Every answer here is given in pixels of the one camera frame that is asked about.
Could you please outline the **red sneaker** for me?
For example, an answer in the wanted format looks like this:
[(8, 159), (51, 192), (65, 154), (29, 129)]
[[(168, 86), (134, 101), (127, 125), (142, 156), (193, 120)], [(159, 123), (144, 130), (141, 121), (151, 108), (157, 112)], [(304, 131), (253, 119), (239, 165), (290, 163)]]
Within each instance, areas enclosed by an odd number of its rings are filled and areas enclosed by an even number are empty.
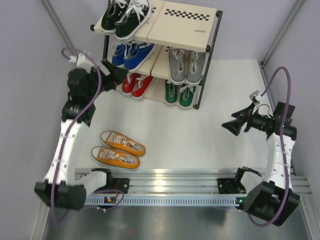
[(132, 90), (132, 96), (135, 99), (142, 99), (151, 85), (154, 77), (152, 75), (141, 74), (136, 78), (136, 83)]
[(122, 83), (122, 93), (125, 95), (131, 95), (132, 91), (136, 85), (137, 81), (137, 76), (138, 74), (133, 72), (133, 73), (128, 73)]

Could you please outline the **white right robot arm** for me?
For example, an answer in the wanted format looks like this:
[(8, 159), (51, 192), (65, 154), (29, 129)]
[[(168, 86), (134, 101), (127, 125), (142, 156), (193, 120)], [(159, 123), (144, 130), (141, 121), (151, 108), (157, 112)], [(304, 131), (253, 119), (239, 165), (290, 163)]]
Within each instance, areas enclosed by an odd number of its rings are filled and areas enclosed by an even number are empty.
[(233, 113), (234, 120), (221, 126), (235, 136), (256, 129), (266, 133), (268, 150), (265, 174), (249, 168), (237, 169), (233, 186), (246, 193), (243, 210), (251, 216), (280, 227), (300, 204), (300, 196), (293, 193), (290, 180), (291, 155), (297, 139), (297, 129), (291, 125), (293, 105), (278, 102), (272, 115), (261, 115), (257, 105)]

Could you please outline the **blue sneaker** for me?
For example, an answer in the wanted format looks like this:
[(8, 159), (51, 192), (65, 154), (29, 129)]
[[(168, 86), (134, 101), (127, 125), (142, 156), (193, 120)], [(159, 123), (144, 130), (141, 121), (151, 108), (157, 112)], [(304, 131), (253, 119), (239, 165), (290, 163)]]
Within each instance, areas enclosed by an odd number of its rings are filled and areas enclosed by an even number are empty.
[(124, 67), (124, 58), (132, 51), (131, 42), (115, 41), (112, 46), (111, 63), (116, 67)]
[(154, 43), (138, 43), (133, 50), (124, 57), (124, 67), (129, 72), (135, 72), (154, 53), (157, 45)]

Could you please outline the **orange sneaker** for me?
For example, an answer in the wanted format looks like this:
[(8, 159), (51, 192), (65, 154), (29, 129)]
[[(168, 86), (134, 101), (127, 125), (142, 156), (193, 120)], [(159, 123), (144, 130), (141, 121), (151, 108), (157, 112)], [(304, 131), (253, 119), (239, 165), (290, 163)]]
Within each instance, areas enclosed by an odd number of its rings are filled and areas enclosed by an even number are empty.
[(104, 131), (100, 134), (100, 139), (105, 145), (136, 157), (143, 157), (146, 153), (146, 148), (141, 143), (116, 131)]
[(128, 170), (135, 170), (140, 166), (138, 157), (110, 147), (96, 146), (91, 150), (91, 155), (96, 161), (103, 165)]

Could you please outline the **black sneaker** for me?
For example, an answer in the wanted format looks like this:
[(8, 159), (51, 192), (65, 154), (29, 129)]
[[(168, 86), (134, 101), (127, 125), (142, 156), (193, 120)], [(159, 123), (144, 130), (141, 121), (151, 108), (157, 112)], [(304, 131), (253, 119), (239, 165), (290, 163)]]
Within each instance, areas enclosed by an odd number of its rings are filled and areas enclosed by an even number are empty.
[(104, 13), (101, 20), (102, 31), (111, 35), (116, 32), (115, 23), (118, 22), (125, 14), (130, 0), (111, 0), (106, 12)]
[(131, 40), (147, 22), (152, 13), (149, 0), (134, 0), (128, 5), (121, 19), (115, 23), (115, 37), (119, 41)]

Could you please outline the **green sneaker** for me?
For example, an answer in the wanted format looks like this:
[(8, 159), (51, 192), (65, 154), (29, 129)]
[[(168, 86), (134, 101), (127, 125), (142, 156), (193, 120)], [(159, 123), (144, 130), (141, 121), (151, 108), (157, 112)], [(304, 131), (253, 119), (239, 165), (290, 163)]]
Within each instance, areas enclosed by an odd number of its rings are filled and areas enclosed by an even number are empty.
[(194, 104), (197, 87), (195, 85), (183, 84), (179, 91), (179, 105), (184, 109), (192, 107)]
[(178, 100), (178, 88), (179, 87), (170, 80), (165, 81), (165, 102), (168, 105), (176, 104)]

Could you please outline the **grey sneaker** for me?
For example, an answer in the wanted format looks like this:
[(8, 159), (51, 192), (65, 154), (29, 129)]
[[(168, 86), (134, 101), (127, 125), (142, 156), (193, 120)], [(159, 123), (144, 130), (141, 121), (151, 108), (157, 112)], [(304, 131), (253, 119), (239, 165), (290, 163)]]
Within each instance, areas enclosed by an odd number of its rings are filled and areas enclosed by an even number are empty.
[(175, 85), (182, 85), (185, 81), (186, 51), (182, 48), (171, 47), (168, 52), (170, 79)]
[(188, 85), (197, 85), (201, 81), (206, 54), (204, 52), (189, 51), (186, 82)]

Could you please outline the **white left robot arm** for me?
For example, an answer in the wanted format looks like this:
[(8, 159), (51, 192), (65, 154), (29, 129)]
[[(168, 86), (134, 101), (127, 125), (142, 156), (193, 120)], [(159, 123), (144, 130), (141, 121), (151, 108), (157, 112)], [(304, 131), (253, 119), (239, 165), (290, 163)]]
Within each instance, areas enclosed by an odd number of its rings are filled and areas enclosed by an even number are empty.
[(88, 195), (97, 190), (109, 193), (114, 188), (108, 169), (94, 168), (76, 179), (76, 163), (96, 110), (94, 101), (100, 93), (122, 84), (127, 73), (104, 59), (97, 67), (76, 67), (67, 74), (69, 92), (62, 109), (56, 151), (43, 181), (34, 186), (34, 192), (48, 207), (81, 210)]

